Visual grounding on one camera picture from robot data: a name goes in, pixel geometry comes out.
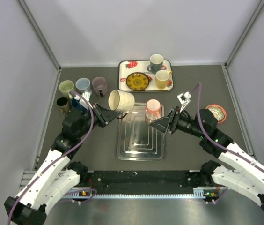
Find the pink mug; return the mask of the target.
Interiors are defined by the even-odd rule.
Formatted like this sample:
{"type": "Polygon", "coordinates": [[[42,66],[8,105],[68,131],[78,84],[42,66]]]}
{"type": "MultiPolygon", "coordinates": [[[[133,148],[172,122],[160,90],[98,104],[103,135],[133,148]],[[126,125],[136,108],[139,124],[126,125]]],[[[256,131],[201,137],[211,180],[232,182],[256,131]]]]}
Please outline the pink mug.
{"type": "Polygon", "coordinates": [[[150,99],[146,103],[145,120],[147,124],[161,118],[161,104],[156,99],[150,99]]]}

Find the cream white mug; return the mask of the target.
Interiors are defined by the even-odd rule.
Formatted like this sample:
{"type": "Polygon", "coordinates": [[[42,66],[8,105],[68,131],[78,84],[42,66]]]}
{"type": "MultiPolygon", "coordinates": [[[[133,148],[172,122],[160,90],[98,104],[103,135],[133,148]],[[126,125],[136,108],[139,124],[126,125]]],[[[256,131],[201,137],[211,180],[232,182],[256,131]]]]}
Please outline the cream white mug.
{"type": "Polygon", "coordinates": [[[114,111],[131,110],[134,107],[134,104],[134,95],[121,90],[113,90],[108,98],[109,108],[114,111]]]}

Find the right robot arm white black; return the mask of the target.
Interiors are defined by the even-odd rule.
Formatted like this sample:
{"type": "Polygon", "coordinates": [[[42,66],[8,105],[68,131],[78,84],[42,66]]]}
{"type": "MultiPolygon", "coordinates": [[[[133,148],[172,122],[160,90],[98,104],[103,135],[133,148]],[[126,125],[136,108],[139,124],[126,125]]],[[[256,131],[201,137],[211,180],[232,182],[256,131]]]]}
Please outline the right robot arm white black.
{"type": "Polygon", "coordinates": [[[264,166],[246,153],[232,138],[217,128],[218,121],[211,111],[201,109],[195,118],[172,109],[167,116],[154,120],[150,126],[164,134],[177,130],[201,139],[203,150],[225,166],[209,161],[201,168],[205,185],[218,184],[232,189],[255,202],[264,212],[264,166]]]}

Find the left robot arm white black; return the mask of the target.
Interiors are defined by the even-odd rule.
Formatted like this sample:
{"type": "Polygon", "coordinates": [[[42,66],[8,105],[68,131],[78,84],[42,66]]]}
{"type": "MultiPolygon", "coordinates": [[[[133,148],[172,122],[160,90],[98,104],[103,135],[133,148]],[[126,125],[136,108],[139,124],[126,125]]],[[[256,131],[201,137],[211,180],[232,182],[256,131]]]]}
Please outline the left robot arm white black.
{"type": "Polygon", "coordinates": [[[88,169],[72,158],[95,126],[105,127],[120,115],[98,103],[81,111],[72,109],[62,122],[47,157],[28,184],[4,207],[8,224],[42,225],[55,204],[74,186],[88,182],[88,169]]]}

